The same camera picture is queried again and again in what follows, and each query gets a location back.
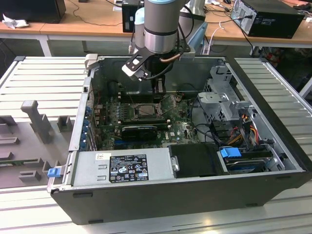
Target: power supply label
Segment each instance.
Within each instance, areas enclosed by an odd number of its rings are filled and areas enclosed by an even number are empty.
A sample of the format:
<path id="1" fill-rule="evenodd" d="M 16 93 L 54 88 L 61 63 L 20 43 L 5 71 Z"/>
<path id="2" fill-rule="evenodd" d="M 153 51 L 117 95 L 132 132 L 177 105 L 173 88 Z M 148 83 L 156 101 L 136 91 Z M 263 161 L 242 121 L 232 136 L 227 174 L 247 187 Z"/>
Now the power supply label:
<path id="1" fill-rule="evenodd" d="M 111 156 L 109 181 L 111 183 L 148 180 L 146 155 Z"/>

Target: circuit board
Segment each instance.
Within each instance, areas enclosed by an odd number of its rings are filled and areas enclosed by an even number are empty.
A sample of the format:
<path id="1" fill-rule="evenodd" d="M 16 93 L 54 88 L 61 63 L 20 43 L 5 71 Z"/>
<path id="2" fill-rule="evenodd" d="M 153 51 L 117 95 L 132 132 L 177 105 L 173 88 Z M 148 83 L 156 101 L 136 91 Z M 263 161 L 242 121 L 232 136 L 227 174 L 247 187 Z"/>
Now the circuit board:
<path id="1" fill-rule="evenodd" d="M 96 128 L 100 131 L 100 150 L 163 148 L 170 144 L 199 143 L 190 123 L 190 100 L 167 94 L 159 103 L 123 103 L 110 98 L 96 110 Z M 153 140 L 125 141 L 122 129 L 128 126 L 155 126 Z"/>

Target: wooden tabletop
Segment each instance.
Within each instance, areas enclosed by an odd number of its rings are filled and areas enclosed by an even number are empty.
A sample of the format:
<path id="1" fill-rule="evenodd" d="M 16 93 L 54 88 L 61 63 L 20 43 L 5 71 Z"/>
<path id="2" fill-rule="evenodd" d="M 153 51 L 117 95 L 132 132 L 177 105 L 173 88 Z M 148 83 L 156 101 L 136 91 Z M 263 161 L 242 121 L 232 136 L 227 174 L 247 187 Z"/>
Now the wooden tabletop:
<path id="1" fill-rule="evenodd" d="M 78 0 L 65 0 L 65 4 L 66 13 L 62 21 L 59 24 L 45 24 L 40 31 L 41 34 L 131 36 L 131 34 L 122 32 L 121 12 L 113 11 L 114 6 L 104 0 L 90 0 L 88 3 L 81 3 Z M 89 23 L 113 26 L 93 25 L 85 23 L 83 20 Z"/>
<path id="2" fill-rule="evenodd" d="M 78 0 L 64 0 L 66 13 L 58 24 L 30 23 L 30 27 L 10 29 L 0 24 L 0 33 L 26 33 L 47 35 L 76 35 L 76 36 L 111 36 L 130 37 L 131 33 L 122 32 L 121 12 L 113 11 L 113 6 L 104 0 L 90 0 L 79 3 Z M 222 12 L 209 12 L 207 22 L 219 22 L 230 18 Z M 225 30 L 218 30 L 214 40 L 246 41 L 241 30 L 234 22 L 222 24 Z M 210 39 L 218 24 L 208 24 L 206 36 Z M 255 38 L 248 37 L 251 42 L 312 44 L 312 23 L 302 21 L 292 39 Z"/>
<path id="3" fill-rule="evenodd" d="M 28 27 L 12 29 L 0 22 L 0 33 L 40 34 L 40 29 L 44 26 L 44 23 L 31 22 L 28 24 Z"/>

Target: yellow wire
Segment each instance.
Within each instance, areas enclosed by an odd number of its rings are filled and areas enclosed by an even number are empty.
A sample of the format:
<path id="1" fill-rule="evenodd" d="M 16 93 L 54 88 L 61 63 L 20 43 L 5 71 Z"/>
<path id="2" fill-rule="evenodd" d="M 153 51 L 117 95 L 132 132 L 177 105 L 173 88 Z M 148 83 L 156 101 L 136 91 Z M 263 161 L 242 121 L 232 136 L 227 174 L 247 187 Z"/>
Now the yellow wire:
<path id="1" fill-rule="evenodd" d="M 254 141 L 255 141 L 255 143 L 257 143 L 257 133 L 256 133 L 256 131 L 255 131 L 255 129 L 253 129 L 253 128 L 251 128 L 250 130 L 252 130 L 253 131 L 253 134 L 254 134 Z"/>
<path id="2" fill-rule="evenodd" d="M 233 143 L 235 143 L 236 141 L 238 141 L 240 138 L 242 137 L 242 134 L 240 134 L 239 136 L 237 136 L 236 138 L 234 138 L 233 140 L 231 140 L 228 145 L 231 145 Z"/>

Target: blue tab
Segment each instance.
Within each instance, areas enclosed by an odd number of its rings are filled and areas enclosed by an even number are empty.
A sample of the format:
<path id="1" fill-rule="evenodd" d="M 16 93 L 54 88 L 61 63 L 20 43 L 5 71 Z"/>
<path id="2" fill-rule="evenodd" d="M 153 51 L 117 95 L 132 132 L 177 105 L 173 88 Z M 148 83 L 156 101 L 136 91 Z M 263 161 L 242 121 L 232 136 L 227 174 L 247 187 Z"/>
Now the blue tab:
<path id="1" fill-rule="evenodd" d="M 48 170 L 48 177 L 51 178 L 51 177 L 60 177 L 61 174 L 60 174 L 60 168 L 50 168 Z"/>
<path id="2" fill-rule="evenodd" d="M 238 148 L 223 148 L 220 152 L 222 157 L 242 157 Z"/>

